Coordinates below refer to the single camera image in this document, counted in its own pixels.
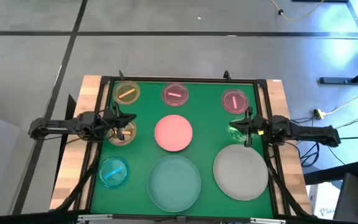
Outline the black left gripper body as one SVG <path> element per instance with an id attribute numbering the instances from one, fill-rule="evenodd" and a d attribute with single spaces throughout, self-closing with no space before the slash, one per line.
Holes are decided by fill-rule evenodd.
<path id="1" fill-rule="evenodd" d="M 110 109 L 105 109 L 104 114 L 102 116 L 103 121 L 106 122 L 106 124 L 110 127 L 111 130 L 114 128 L 116 136 L 119 140 L 124 140 L 124 134 L 122 133 L 122 129 L 124 128 L 123 123 L 123 115 L 122 112 L 119 109 L 119 104 L 114 101 L 111 103 Z"/>

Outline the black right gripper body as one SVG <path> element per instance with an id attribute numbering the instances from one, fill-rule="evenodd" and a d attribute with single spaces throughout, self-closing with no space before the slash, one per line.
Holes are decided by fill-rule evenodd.
<path id="1" fill-rule="evenodd" d="M 270 122 L 259 114 L 252 118 L 252 114 L 253 108 L 248 107 L 245 111 L 245 135 L 247 136 L 247 140 L 244 143 L 245 147 L 252 146 L 253 134 L 262 136 L 263 139 L 268 139 L 270 135 Z"/>

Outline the small green transparent plate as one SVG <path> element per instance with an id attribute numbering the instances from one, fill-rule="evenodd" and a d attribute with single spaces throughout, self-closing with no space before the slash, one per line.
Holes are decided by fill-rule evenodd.
<path id="1" fill-rule="evenodd" d="M 230 124 L 226 126 L 226 132 L 229 138 L 237 144 L 244 144 L 248 140 L 248 135 L 242 134 L 236 128 L 233 128 Z"/>

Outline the small red transparent plate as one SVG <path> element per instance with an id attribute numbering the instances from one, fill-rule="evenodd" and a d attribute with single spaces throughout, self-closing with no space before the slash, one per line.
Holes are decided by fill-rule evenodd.
<path id="1" fill-rule="evenodd" d="M 249 99 L 241 90 L 226 90 L 222 96 L 222 105 L 232 114 L 241 114 L 249 107 Z"/>

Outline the medium pink opaque plate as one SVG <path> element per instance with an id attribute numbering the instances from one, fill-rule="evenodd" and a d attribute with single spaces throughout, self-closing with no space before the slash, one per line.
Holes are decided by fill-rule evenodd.
<path id="1" fill-rule="evenodd" d="M 190 122 L 177 114 L 163 117 L 155 126 L 154 136 L 157 144 L 169 152 L 186 148 L 193 137 Z"/>

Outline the small blue transparent plate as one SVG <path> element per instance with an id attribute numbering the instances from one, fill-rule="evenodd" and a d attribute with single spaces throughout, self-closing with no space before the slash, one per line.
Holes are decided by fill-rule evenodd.
<path id="1" fill-rule="evenodd" d="M 98 179 L 109 188 L 119 187 L 127 179 L 129 167 L 127 162 L 120 157 L 111 157 L 104 160 L 98 171 Z"/>

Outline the large teal plastic plate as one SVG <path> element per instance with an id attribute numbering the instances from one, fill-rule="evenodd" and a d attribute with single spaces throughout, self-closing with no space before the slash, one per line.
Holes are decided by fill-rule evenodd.
<path id="1" fill-rule="evenodd" d="M 185 211 L 200 195 L 199 170 L 183 156 L 166 156 L 150 169 L 147 191 L 151 201 L 164 212 Z"/>

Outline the small amber transparent plate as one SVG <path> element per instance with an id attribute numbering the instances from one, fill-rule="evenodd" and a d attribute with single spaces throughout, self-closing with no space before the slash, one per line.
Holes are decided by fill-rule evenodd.
<path id="1" fill-rule="evenodd" d="M 108 137 L 108 141 L 116 146 L 124 146 L 134 140 L 137 133 L 137 126 L 134 121 L 131 121 L 127 126 L 121 128 L 121 133 L 124 136 L 123 140 L 118 138 L 117 129 L 114 128 L 113 130 L 114 131 L 109 130 L 106 135 Z"/>

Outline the small yellow transparent plate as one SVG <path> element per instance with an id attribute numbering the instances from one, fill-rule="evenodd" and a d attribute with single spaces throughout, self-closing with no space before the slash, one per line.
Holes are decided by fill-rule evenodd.
<path id="1" fill-rule="evenodd" d="M 114 84 L 114 101 L 122 105 L 134 103 L 140 96 L 140 87 L 136 82 L 124 81 Z"/>

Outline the green table mat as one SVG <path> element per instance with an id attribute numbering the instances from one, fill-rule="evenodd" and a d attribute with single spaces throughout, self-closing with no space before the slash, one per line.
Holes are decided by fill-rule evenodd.
<path id="1" fill-rule="evenodd" d="M 238 201 L 224 194 L 213 176 L 213 162 L 216 154 L 233 144 L 226 127 L 234 114 L 226 111 L 221 103 L 226 90 L 241 90 L 255 108 L 255 94 L 252 85 L 217 83 L 188 83 L 189 98 L 184 105 L 169 106 L 162 99 L 166 83 L 140 82 L 140 96 L 132 104 L 120 105 L 124 113 L 136 114 L 134 120 L 137 134 L 125 146 L 103 143 L 100 160 L 111 157 L 123 158 L 129 167 L 129 176 L 116 188 L 108 188 L 97 180 L 93 190 L 91 213 L 115 215 L 166 215 L 150 199 L 147 178 L 152 166 L 168 156 L 155 140 L 156 124 L 165 116 L 177 114 L 186 118 L 192 128 L 193 137 L 180 156 L 186 157 L 198 168 L 201 176 L 201 192 L 197 201 L 181 212 L 188 217 L 224 218 L 271 218 L 273 216 L 270 191 L 251 201 Z"/>

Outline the black triangular panel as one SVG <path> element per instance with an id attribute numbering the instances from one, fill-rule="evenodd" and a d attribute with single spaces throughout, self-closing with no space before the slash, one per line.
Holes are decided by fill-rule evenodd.
<path id="1" fill-rule="evenodd" d="M 69 119 L 73 118 L 75 108 L 76 108 L 76 101 L 74 100 L 74 98 L 71 95 L 68 95 L 67 107 L 66 107 L 66 111 L 65 111 L 65 120 L 69 120 Z M 63 153 L 65 150 L 65 144 L 67 143 L 67 139 L 68 139 L 68 135 L 64 134 L 60 141 L 56 175 L 58 175 L 58 172 L 60 170 L 60 165 L 62 162 Z"/>

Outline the large grey plastic plate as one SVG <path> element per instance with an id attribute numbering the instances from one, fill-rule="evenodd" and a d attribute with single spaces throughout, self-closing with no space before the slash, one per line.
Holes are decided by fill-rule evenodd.
<path id="1" fill-rule="evenodd" d="M 266 189 L 269 175 L 262 156 L 253 148 L 232 144 L 219 151 L 213 164 L 214 179 L 230 198 L 250 201 Z"/>

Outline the small pink transparent plate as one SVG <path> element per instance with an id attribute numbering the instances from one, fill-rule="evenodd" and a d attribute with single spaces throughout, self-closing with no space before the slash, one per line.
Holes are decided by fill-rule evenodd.
<path id="1" fill-rule="evenodd" d="M 169 83 L 162 92 L 162 99 L 169 106 L 184 105 L 188 98 L 189 90 L 182 83 Z"/>

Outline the black slanted table beam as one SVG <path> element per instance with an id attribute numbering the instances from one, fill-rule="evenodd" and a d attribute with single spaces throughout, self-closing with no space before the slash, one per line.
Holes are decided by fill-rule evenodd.
<path id="1" fill-rule="evenodd" d="M 314 185 L 323 182 L 342 180 L 346 174 L 352 174 L 358 177 L 358 162 L 353 162 L 330 169 L 309 172 L 304 174 L 303 177 L 306 185 Z"/>

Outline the white printed box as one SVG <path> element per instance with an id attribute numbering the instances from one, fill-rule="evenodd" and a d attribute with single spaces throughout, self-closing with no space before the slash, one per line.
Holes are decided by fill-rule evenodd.
<path id="1" fill-rule="evenodd" d="M 306 190 L 313 215 L 318 218 L 332 220 L 340 190 L 330 182 L 307 185 Z"/>

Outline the black case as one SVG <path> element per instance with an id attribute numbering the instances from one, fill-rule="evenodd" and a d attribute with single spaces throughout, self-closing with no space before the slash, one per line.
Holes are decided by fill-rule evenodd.
<path id="1" fill-rule="evenodd" d="M 335 208 L 334 220 L 358 223 L 358 177 L 346 173 Z"/>

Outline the black bottom beam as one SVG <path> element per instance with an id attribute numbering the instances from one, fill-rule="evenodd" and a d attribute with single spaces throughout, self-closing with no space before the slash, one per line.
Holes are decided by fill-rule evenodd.
<path id="1" fill-rule="evenodd" d="M 19 215 L 0 216 L 0 224 L 17 223 L 17 224 L 58 224 L 58 223 L 76 223 L 78 215 L 87 215 L 85 210 L 74 211 L 52 211 L 45 213 L 28 213 Z M 215 222 L 244 222 L 250 223 L 250 218 L 230 218 L 230 217 L 186 217 L 186 216 L 128 216 L 113 214 L 113 219 L 128 220 L 153 220 L 155 222 L 162 221 L 178 221 L 186 223 L 187 221 L 215 221 Z M 312 217 L 295 217 L 288 215 L 277 215 L 275 218 L 285 220 L 287 224 L 358 224 L 352 222 L 342 222 L 337 220 L 325 220 Z"/>

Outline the black metal table frame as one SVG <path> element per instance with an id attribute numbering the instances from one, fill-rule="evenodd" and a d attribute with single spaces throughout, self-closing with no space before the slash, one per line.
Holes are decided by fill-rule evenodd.
<path id="1" fill-rule="evenodd" d="M 174 78 L 172 77 L 137 77 L 135 78 L 136 83 L 140 82 L 159 82 L 159 83 L 169 83 L 174 82 Z M 267 90 L 264 88 L 264 81 L 263 80 L 240 80 L 240 79 L 233 79 L 233 80 L 225 80 L 223 78 L 179 78 L 178 83 L 182 83 L 184 85 L 188 83 L 217 83 L 217 84 L 234 84 L 234 85 L 252 85 L 254 87 L 254 94 L 255 94 L 255 101 L 256 107 L 253 108 L 253 112 L 255 114 L 261 114 L 262 107 L 267 104 Z M 98 143 L 96 154 L 91 153 L 91 149 L 88 146 L 82 145 L 81 150 L 83 152 L 82 158 L 84 164 L 90 164 L 92 161 L 96 161 L 97 163 L 102 163 L 100 160 L 101 150 L 103 148 L 103 142 Z M 95 183 L 98 179 L 96 177 L 92 177 L 90 183 L 85 188 L 83 192 L 83 197 L 81 201 L 78 203 L 80 208 L 84 208 L 85 210 L 90 211 L 91 203 L 92 203 L 92 196 Z M 273 183 L 269 183 L 267 188 L 270 191 L 270 199 L 272 203 L 272 210 L 273 216 L 277 215 L 288 215 L 290 213 L 290 206 L 287 202 L 283 201 L 281 192 L 279 188 Z M 180 213 L 170 213 L 166 212 L 164 216 L 179 216 Z M 128 216 L 163 216 L 163 215 L 128 215 Z"/>

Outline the aluminium bracket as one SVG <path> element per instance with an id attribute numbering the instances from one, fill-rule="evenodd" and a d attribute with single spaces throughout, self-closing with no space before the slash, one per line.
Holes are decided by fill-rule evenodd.
<path id="1" fill-rule="evenodd" d="M 113 219 L 113 214 L 78 215 L 76 224 L 87 224 L 90 221 L 111 220 L 111 219 Z"/>
<path id="2" fill-rule="evenodd" d="M 287 224 L 285 220 L 268 219 L 268 218 L 250 218 L 250 223 L 256 224 Z"/>

